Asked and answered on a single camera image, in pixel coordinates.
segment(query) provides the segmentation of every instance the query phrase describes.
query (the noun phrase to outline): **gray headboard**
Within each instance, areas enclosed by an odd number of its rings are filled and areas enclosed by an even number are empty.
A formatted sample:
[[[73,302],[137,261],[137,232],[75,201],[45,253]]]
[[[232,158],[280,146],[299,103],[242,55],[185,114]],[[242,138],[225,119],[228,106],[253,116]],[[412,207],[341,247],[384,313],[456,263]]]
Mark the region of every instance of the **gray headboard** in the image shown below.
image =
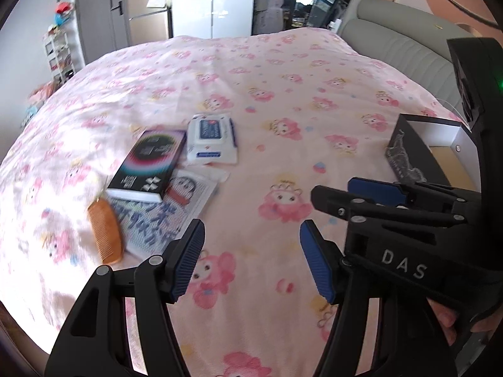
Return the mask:
[[[359,54],[398,69],[464,117],[447,40],[473,37],[469,32],[406,5],[351,0],[338,34]]]

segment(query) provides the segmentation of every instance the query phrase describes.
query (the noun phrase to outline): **white wipes package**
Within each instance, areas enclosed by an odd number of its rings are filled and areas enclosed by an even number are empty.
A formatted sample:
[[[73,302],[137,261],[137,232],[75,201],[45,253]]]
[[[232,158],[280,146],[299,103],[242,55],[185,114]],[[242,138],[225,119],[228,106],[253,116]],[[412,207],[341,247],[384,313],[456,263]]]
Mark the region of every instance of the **white wipes package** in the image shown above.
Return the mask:
[[[197,114],[187,132],[188,164],[237,163],[234,124],[228,114]]]

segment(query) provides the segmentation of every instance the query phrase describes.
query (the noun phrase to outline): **human hand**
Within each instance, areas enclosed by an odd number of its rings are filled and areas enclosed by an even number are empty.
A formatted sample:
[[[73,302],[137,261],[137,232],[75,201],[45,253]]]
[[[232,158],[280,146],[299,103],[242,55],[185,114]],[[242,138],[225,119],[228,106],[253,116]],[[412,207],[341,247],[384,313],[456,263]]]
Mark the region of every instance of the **human hand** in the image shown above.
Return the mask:
[[[437,303],[435,301],[431,301],[428,299],[429,305],[432,307],[435,316],[442,326],[442,330],[444,331],[444,335],[449,343],[449,346],[456,341],[456,330],[454,329],[454,322],[458,318],[458,314],[444,306],[443,304]],[[485,318],[477,323],[475,323],[472,328],[472,333],[478,332],[490,332],[489,338],[492,337],[492,334],[497,329],[498,325],[503,318],[503,306],[501,306],[496,312],[494,312],[488,318]]]

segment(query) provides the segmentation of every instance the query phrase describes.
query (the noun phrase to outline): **bedspread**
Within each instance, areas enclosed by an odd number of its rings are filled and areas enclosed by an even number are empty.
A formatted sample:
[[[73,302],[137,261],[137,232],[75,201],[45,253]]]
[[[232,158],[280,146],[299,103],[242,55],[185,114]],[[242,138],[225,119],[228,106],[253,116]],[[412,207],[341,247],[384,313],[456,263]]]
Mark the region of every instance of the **bedspread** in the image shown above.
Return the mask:
[[[310,190],[345,189],[353,176],[393,181],[384,148],[401,112],[457,118],[327,30],[177,37],[77,73],[0,167],[0,299],[50,352],[100,265],[87,207],[145,128],[186,126],[201,111],[232,114],[239,163],[225,166],[231,174],[203,216],[207,238],[189,289],[169,308],[188,368],[195,377],[310,377],[335,308],[316,291],[299,225],[314,219],[340,247],[345,238],[343,221],[313,210]],[[114,269],[136,264],[127,255]],[[127,315],[133,362],[145,371],[132,300]]]

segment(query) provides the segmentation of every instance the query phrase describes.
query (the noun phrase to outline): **door handle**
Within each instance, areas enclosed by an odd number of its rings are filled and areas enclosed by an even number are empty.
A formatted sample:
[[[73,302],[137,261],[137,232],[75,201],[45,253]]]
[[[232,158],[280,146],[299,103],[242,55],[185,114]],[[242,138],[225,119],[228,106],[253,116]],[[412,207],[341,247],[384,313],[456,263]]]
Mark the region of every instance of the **door handle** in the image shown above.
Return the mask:
[[[124,14],[124,12],[122,11],[122,1],[119,1],[119,3],[115,7],[112,7],[110,9],[110,11],[114,11],[114,10],[119,10],[119,15]]]

